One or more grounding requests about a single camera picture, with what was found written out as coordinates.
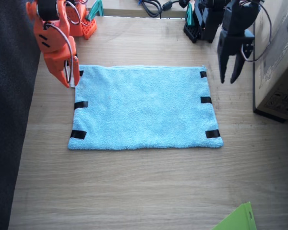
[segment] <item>blue towel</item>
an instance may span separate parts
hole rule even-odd
[[[81,65],[71,150],[221,147],[205,67]]]

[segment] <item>table surface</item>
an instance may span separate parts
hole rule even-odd
[[[253,114],[251,64],[231,85],[231,58],[221,84],[219,31],[212,44],[192,44],[184,20],[96,20],[89,41],[76,39],[81,64],[206,65],[225,145],[70,151],[74,90],[41,57],[10,229],[209,230],[248,201],[259,230],[288,229],[288,121]]]
[[[87,6],[91,8],[95,0],[88,0]],[[103,8],[105,16],[124,16],[124,17],[149,17],[142,5],[138,4],[138,0],[103,0]],[[161,5],[168,0],[159,0]],[[156,12],[156,7],[146,4],[147,7]],[[162,12],[163,18],[185,18],[187,8],[182,8],[178,3],[174,3],[168,11]]]

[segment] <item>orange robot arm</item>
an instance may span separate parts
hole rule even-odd
[[[70,24],[67,19],[65,0],[35,0],[26,3],[26,11],[30,20],[34,21],[34,35],[49,72],[63,85],[70,87],[73,74],[75,85],[80,79],[79,63],[76,56],[74,38],[69,36]],[[71,71],[68,75],[67,63]]]

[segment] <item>wire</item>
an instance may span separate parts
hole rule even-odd
[[[64,38],[64,40],[66,41],[66,43],[67,43],[67,45],[68,45],[69,52],[70,52],[70,54],[71,54],[71,71],[70,71],[69,76],[65,74],[65,75],[66,75],[65,77],[66,77],[67,83],[69,83],[69,82],[71,81],[71,78],[72,78],[72,69],[73,69],[73,68],[72,68],[72,67],[73,67],[73,56],[72,56],[72,46],[71,46],[71,43],[69,42],[67,36],[63,33],[63,31],[62,31],[60,28],[58,28],[58,27],[56,27],[55,25],[50,24],[50,23],[46,23],[45,26],[50,26],[50,27],[52,27],[53,29],[57,30],[57,31],[62,35],[62,37]],[[65,63],[64,63],[65,72],[66,72],[66,64],[67,64],[67,62],[65,61]]]
[[[147,12],[147,14],[150,17],[156,18],[156,17],[160,16],[160,18],[161,18],[161,13],[163,12],[163,7],[161,6],[161,4],[158,0],[140,0],[139,2],[142,4],[145,11]],[[157,8],[157,12],[152,12],[150,9],[148,9],[148,7],[146,6],[146,3],[155,6]]]
[[[79,19],[79,21],[76,22],[76,23],[75,23],[74,21],[72,21],[69,17],[67,17],[68,20],[71,21],[71,23],[74,24],[74,25],[79,25],[80,22],[81,22],[81,19],[80,19],[80,15],[79,15],[79,12],[78,12],[77,8],[76,8],[75,5],[72,4],[70,1],[66,1],[66,4],[70,5],[70,6],[75,10],[75,12],[76,12],[76,14],[77,14],[77,16],[78,16],[78,19]]]
[[[269,16],[267,10],[265,9],[265,7],[264,7],[260,2],[256,2],[256,1],[254,1],[254,0],[247,0],[247,1],[243,2],[241,5],[243,6],[244,4],[246,4],[246,3],[251,3],[251,2],[258,4],[258,5],[260,5],[260,6],[263,8],[265,14],[266,14],[267,17],[268,17],[269,23],[270,23],[270,35],[269,35],[268,44],[267,44],[267,46],[265,47],[264,51],[261,53],[261,55],[259,55],[258,58],[254,59],[254,60],[248,60],[248,59],[246,58],[246,56],[245,56],[245,54],[244,54],[244,52],[243,52],[243,44],[242,44],[242,46],[241,46],[241,54],[242,54],[242,56],[243,56],[243,58],[244,58],[244,60],[245,60],[246,62],[256,62],[256,61],[258,61],[258,60],[266,53],[266,51],[268,50],[268,48],[269,48],[269,46],[270,46],[270,44],[271,44],[271,40],[272,40],[272,22],[271,22],[270,16]]]

